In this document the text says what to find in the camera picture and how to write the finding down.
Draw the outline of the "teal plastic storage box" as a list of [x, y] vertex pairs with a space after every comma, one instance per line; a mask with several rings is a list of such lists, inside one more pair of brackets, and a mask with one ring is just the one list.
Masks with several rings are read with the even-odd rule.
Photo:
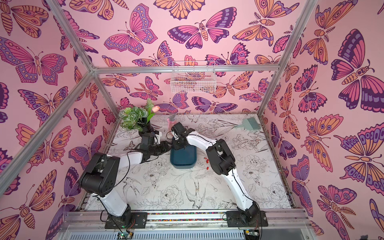
[[197, 147], [172, 142], [170, 163], [176, 169], [191, 169], [197, 162]]

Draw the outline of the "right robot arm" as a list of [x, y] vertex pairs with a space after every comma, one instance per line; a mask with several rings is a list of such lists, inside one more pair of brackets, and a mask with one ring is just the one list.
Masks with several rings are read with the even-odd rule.
[[187, 145], [195, 146], [206, 152], [211, 169], [224, 178], [232, 195], [235, 197], [238, 211], [251, 222], [260, 213], [258, 203], [251, 198], [239, 177], [235, 157], [227, 143], [223, 140], [209, 139], [194, 129], [184, 131], [172, 130], [173, 146], [181, 149]]

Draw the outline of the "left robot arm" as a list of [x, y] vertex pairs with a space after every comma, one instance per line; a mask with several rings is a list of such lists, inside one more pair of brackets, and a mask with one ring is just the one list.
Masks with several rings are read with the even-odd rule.
[[95, 153], [79, 179], [79, 185], [92, 197], [101, 201], [109, 215], [122, 217], [129, 205], [116, 190], [119, 170], [149, 162], [168, 152], [172, 144], [160, 140], [161, 134], [146, 133], [138, 147], [118, 156]]

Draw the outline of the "pink spray bottle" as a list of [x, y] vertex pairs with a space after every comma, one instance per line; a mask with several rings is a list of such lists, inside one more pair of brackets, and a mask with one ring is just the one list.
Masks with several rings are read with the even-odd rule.
[[176, 116], [170, 116], [168, 118], [168, 124], [169, 124], [169, 127], [171, 128], [173, 125], [175, 125], [177, 123], [176, 121]]

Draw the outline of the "green plant in black vase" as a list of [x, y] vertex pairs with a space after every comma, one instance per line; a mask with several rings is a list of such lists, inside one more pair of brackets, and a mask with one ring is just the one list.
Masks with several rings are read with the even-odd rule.
[[147, 99], [147, 104], [142, 107], [127, 107], [120, 110], [119, 118], [123, 129], [137, 130], [141, 133], [152, 132], [151, 118], [160, 110], [160, 107], [154, 105], [151, 99]]

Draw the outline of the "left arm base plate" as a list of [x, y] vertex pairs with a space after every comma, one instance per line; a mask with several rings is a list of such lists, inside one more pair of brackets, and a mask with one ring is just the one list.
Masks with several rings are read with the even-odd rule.
[[147, 224], [147, 212], [126, 212], [121, 217], [108, 216], [105, 229], [144, 229]]

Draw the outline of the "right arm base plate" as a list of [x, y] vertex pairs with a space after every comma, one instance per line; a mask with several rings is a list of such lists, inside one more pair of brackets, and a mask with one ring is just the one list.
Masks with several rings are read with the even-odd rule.
[[269, 226], [265, 211], [259, 211], [256, 216], [251, 218], [239, 211], [227, 211], [225, 219], [227, 220], [228, 227], [256, 228]]

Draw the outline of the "aluminium front rail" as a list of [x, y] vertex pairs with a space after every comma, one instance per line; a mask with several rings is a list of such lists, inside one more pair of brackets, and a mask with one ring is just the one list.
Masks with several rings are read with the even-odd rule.
[[[61, 231], [112, 231], [116, 226], [106, 228], [109, 222], [105, 214], [97, 211], [70, 212]], [[253, 226], [263, 229], [307, 229], [310, 220], [301, 209], [264, 209]], [[246, 229], [235, 210], [180, 210], [180, 211], [133, 211], [132, 222], [120, 227], [121, 230], [214, 230]]]

